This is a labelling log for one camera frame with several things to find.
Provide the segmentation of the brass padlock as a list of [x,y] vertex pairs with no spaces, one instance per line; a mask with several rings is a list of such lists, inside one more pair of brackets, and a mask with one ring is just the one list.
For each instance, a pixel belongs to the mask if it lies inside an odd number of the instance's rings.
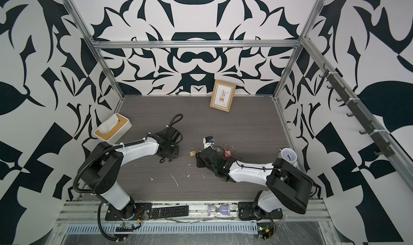
[[196,151],[195,148],[192,147],[192,148],[190,149],[190,152],[189,152],[189,153],[190,153],[190,156],[191,156],[191,157],[195,157],[196,154],[197,154],[197,151]]

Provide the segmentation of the red padlock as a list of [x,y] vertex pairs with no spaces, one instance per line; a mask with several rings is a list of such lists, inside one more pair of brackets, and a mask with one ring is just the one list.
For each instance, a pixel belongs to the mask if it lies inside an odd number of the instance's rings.
[[226,159],[231,159],[232,158],[231,149],[228,144],[224,144],[223,150],[224,150],[224,157]]

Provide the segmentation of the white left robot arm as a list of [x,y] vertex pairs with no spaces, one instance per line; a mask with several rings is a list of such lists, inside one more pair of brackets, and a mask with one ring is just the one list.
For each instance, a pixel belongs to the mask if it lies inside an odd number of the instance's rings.
[[174,128],[174,124],[182,119],[183,114],[177,114],[164,130],[148,133],[137,141],[118,145],[100,142],[78,169],[73,190],[96,196],[101,201],[98,214],[101,214],[103,205],[108,205],[121,220],[132,219],[138,211],[135,201],[118,183],[119,172],[124,165],[148,156],[158,156],[160,163],[177,159],[183,135]]

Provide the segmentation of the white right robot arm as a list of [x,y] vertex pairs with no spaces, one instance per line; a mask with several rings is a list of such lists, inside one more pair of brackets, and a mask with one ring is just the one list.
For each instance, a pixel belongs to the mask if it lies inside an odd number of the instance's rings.
[[253,202],[239,205],[241,220],[260,220],[273,213],[281,219],[284,207],[298,214],[307,211],[314,181],[283,158],[269,164],[251,164],[223,158],[212,147],[195,157],[198,168],[207,168],[224,182],[247,182],[268,188],[258,191]]

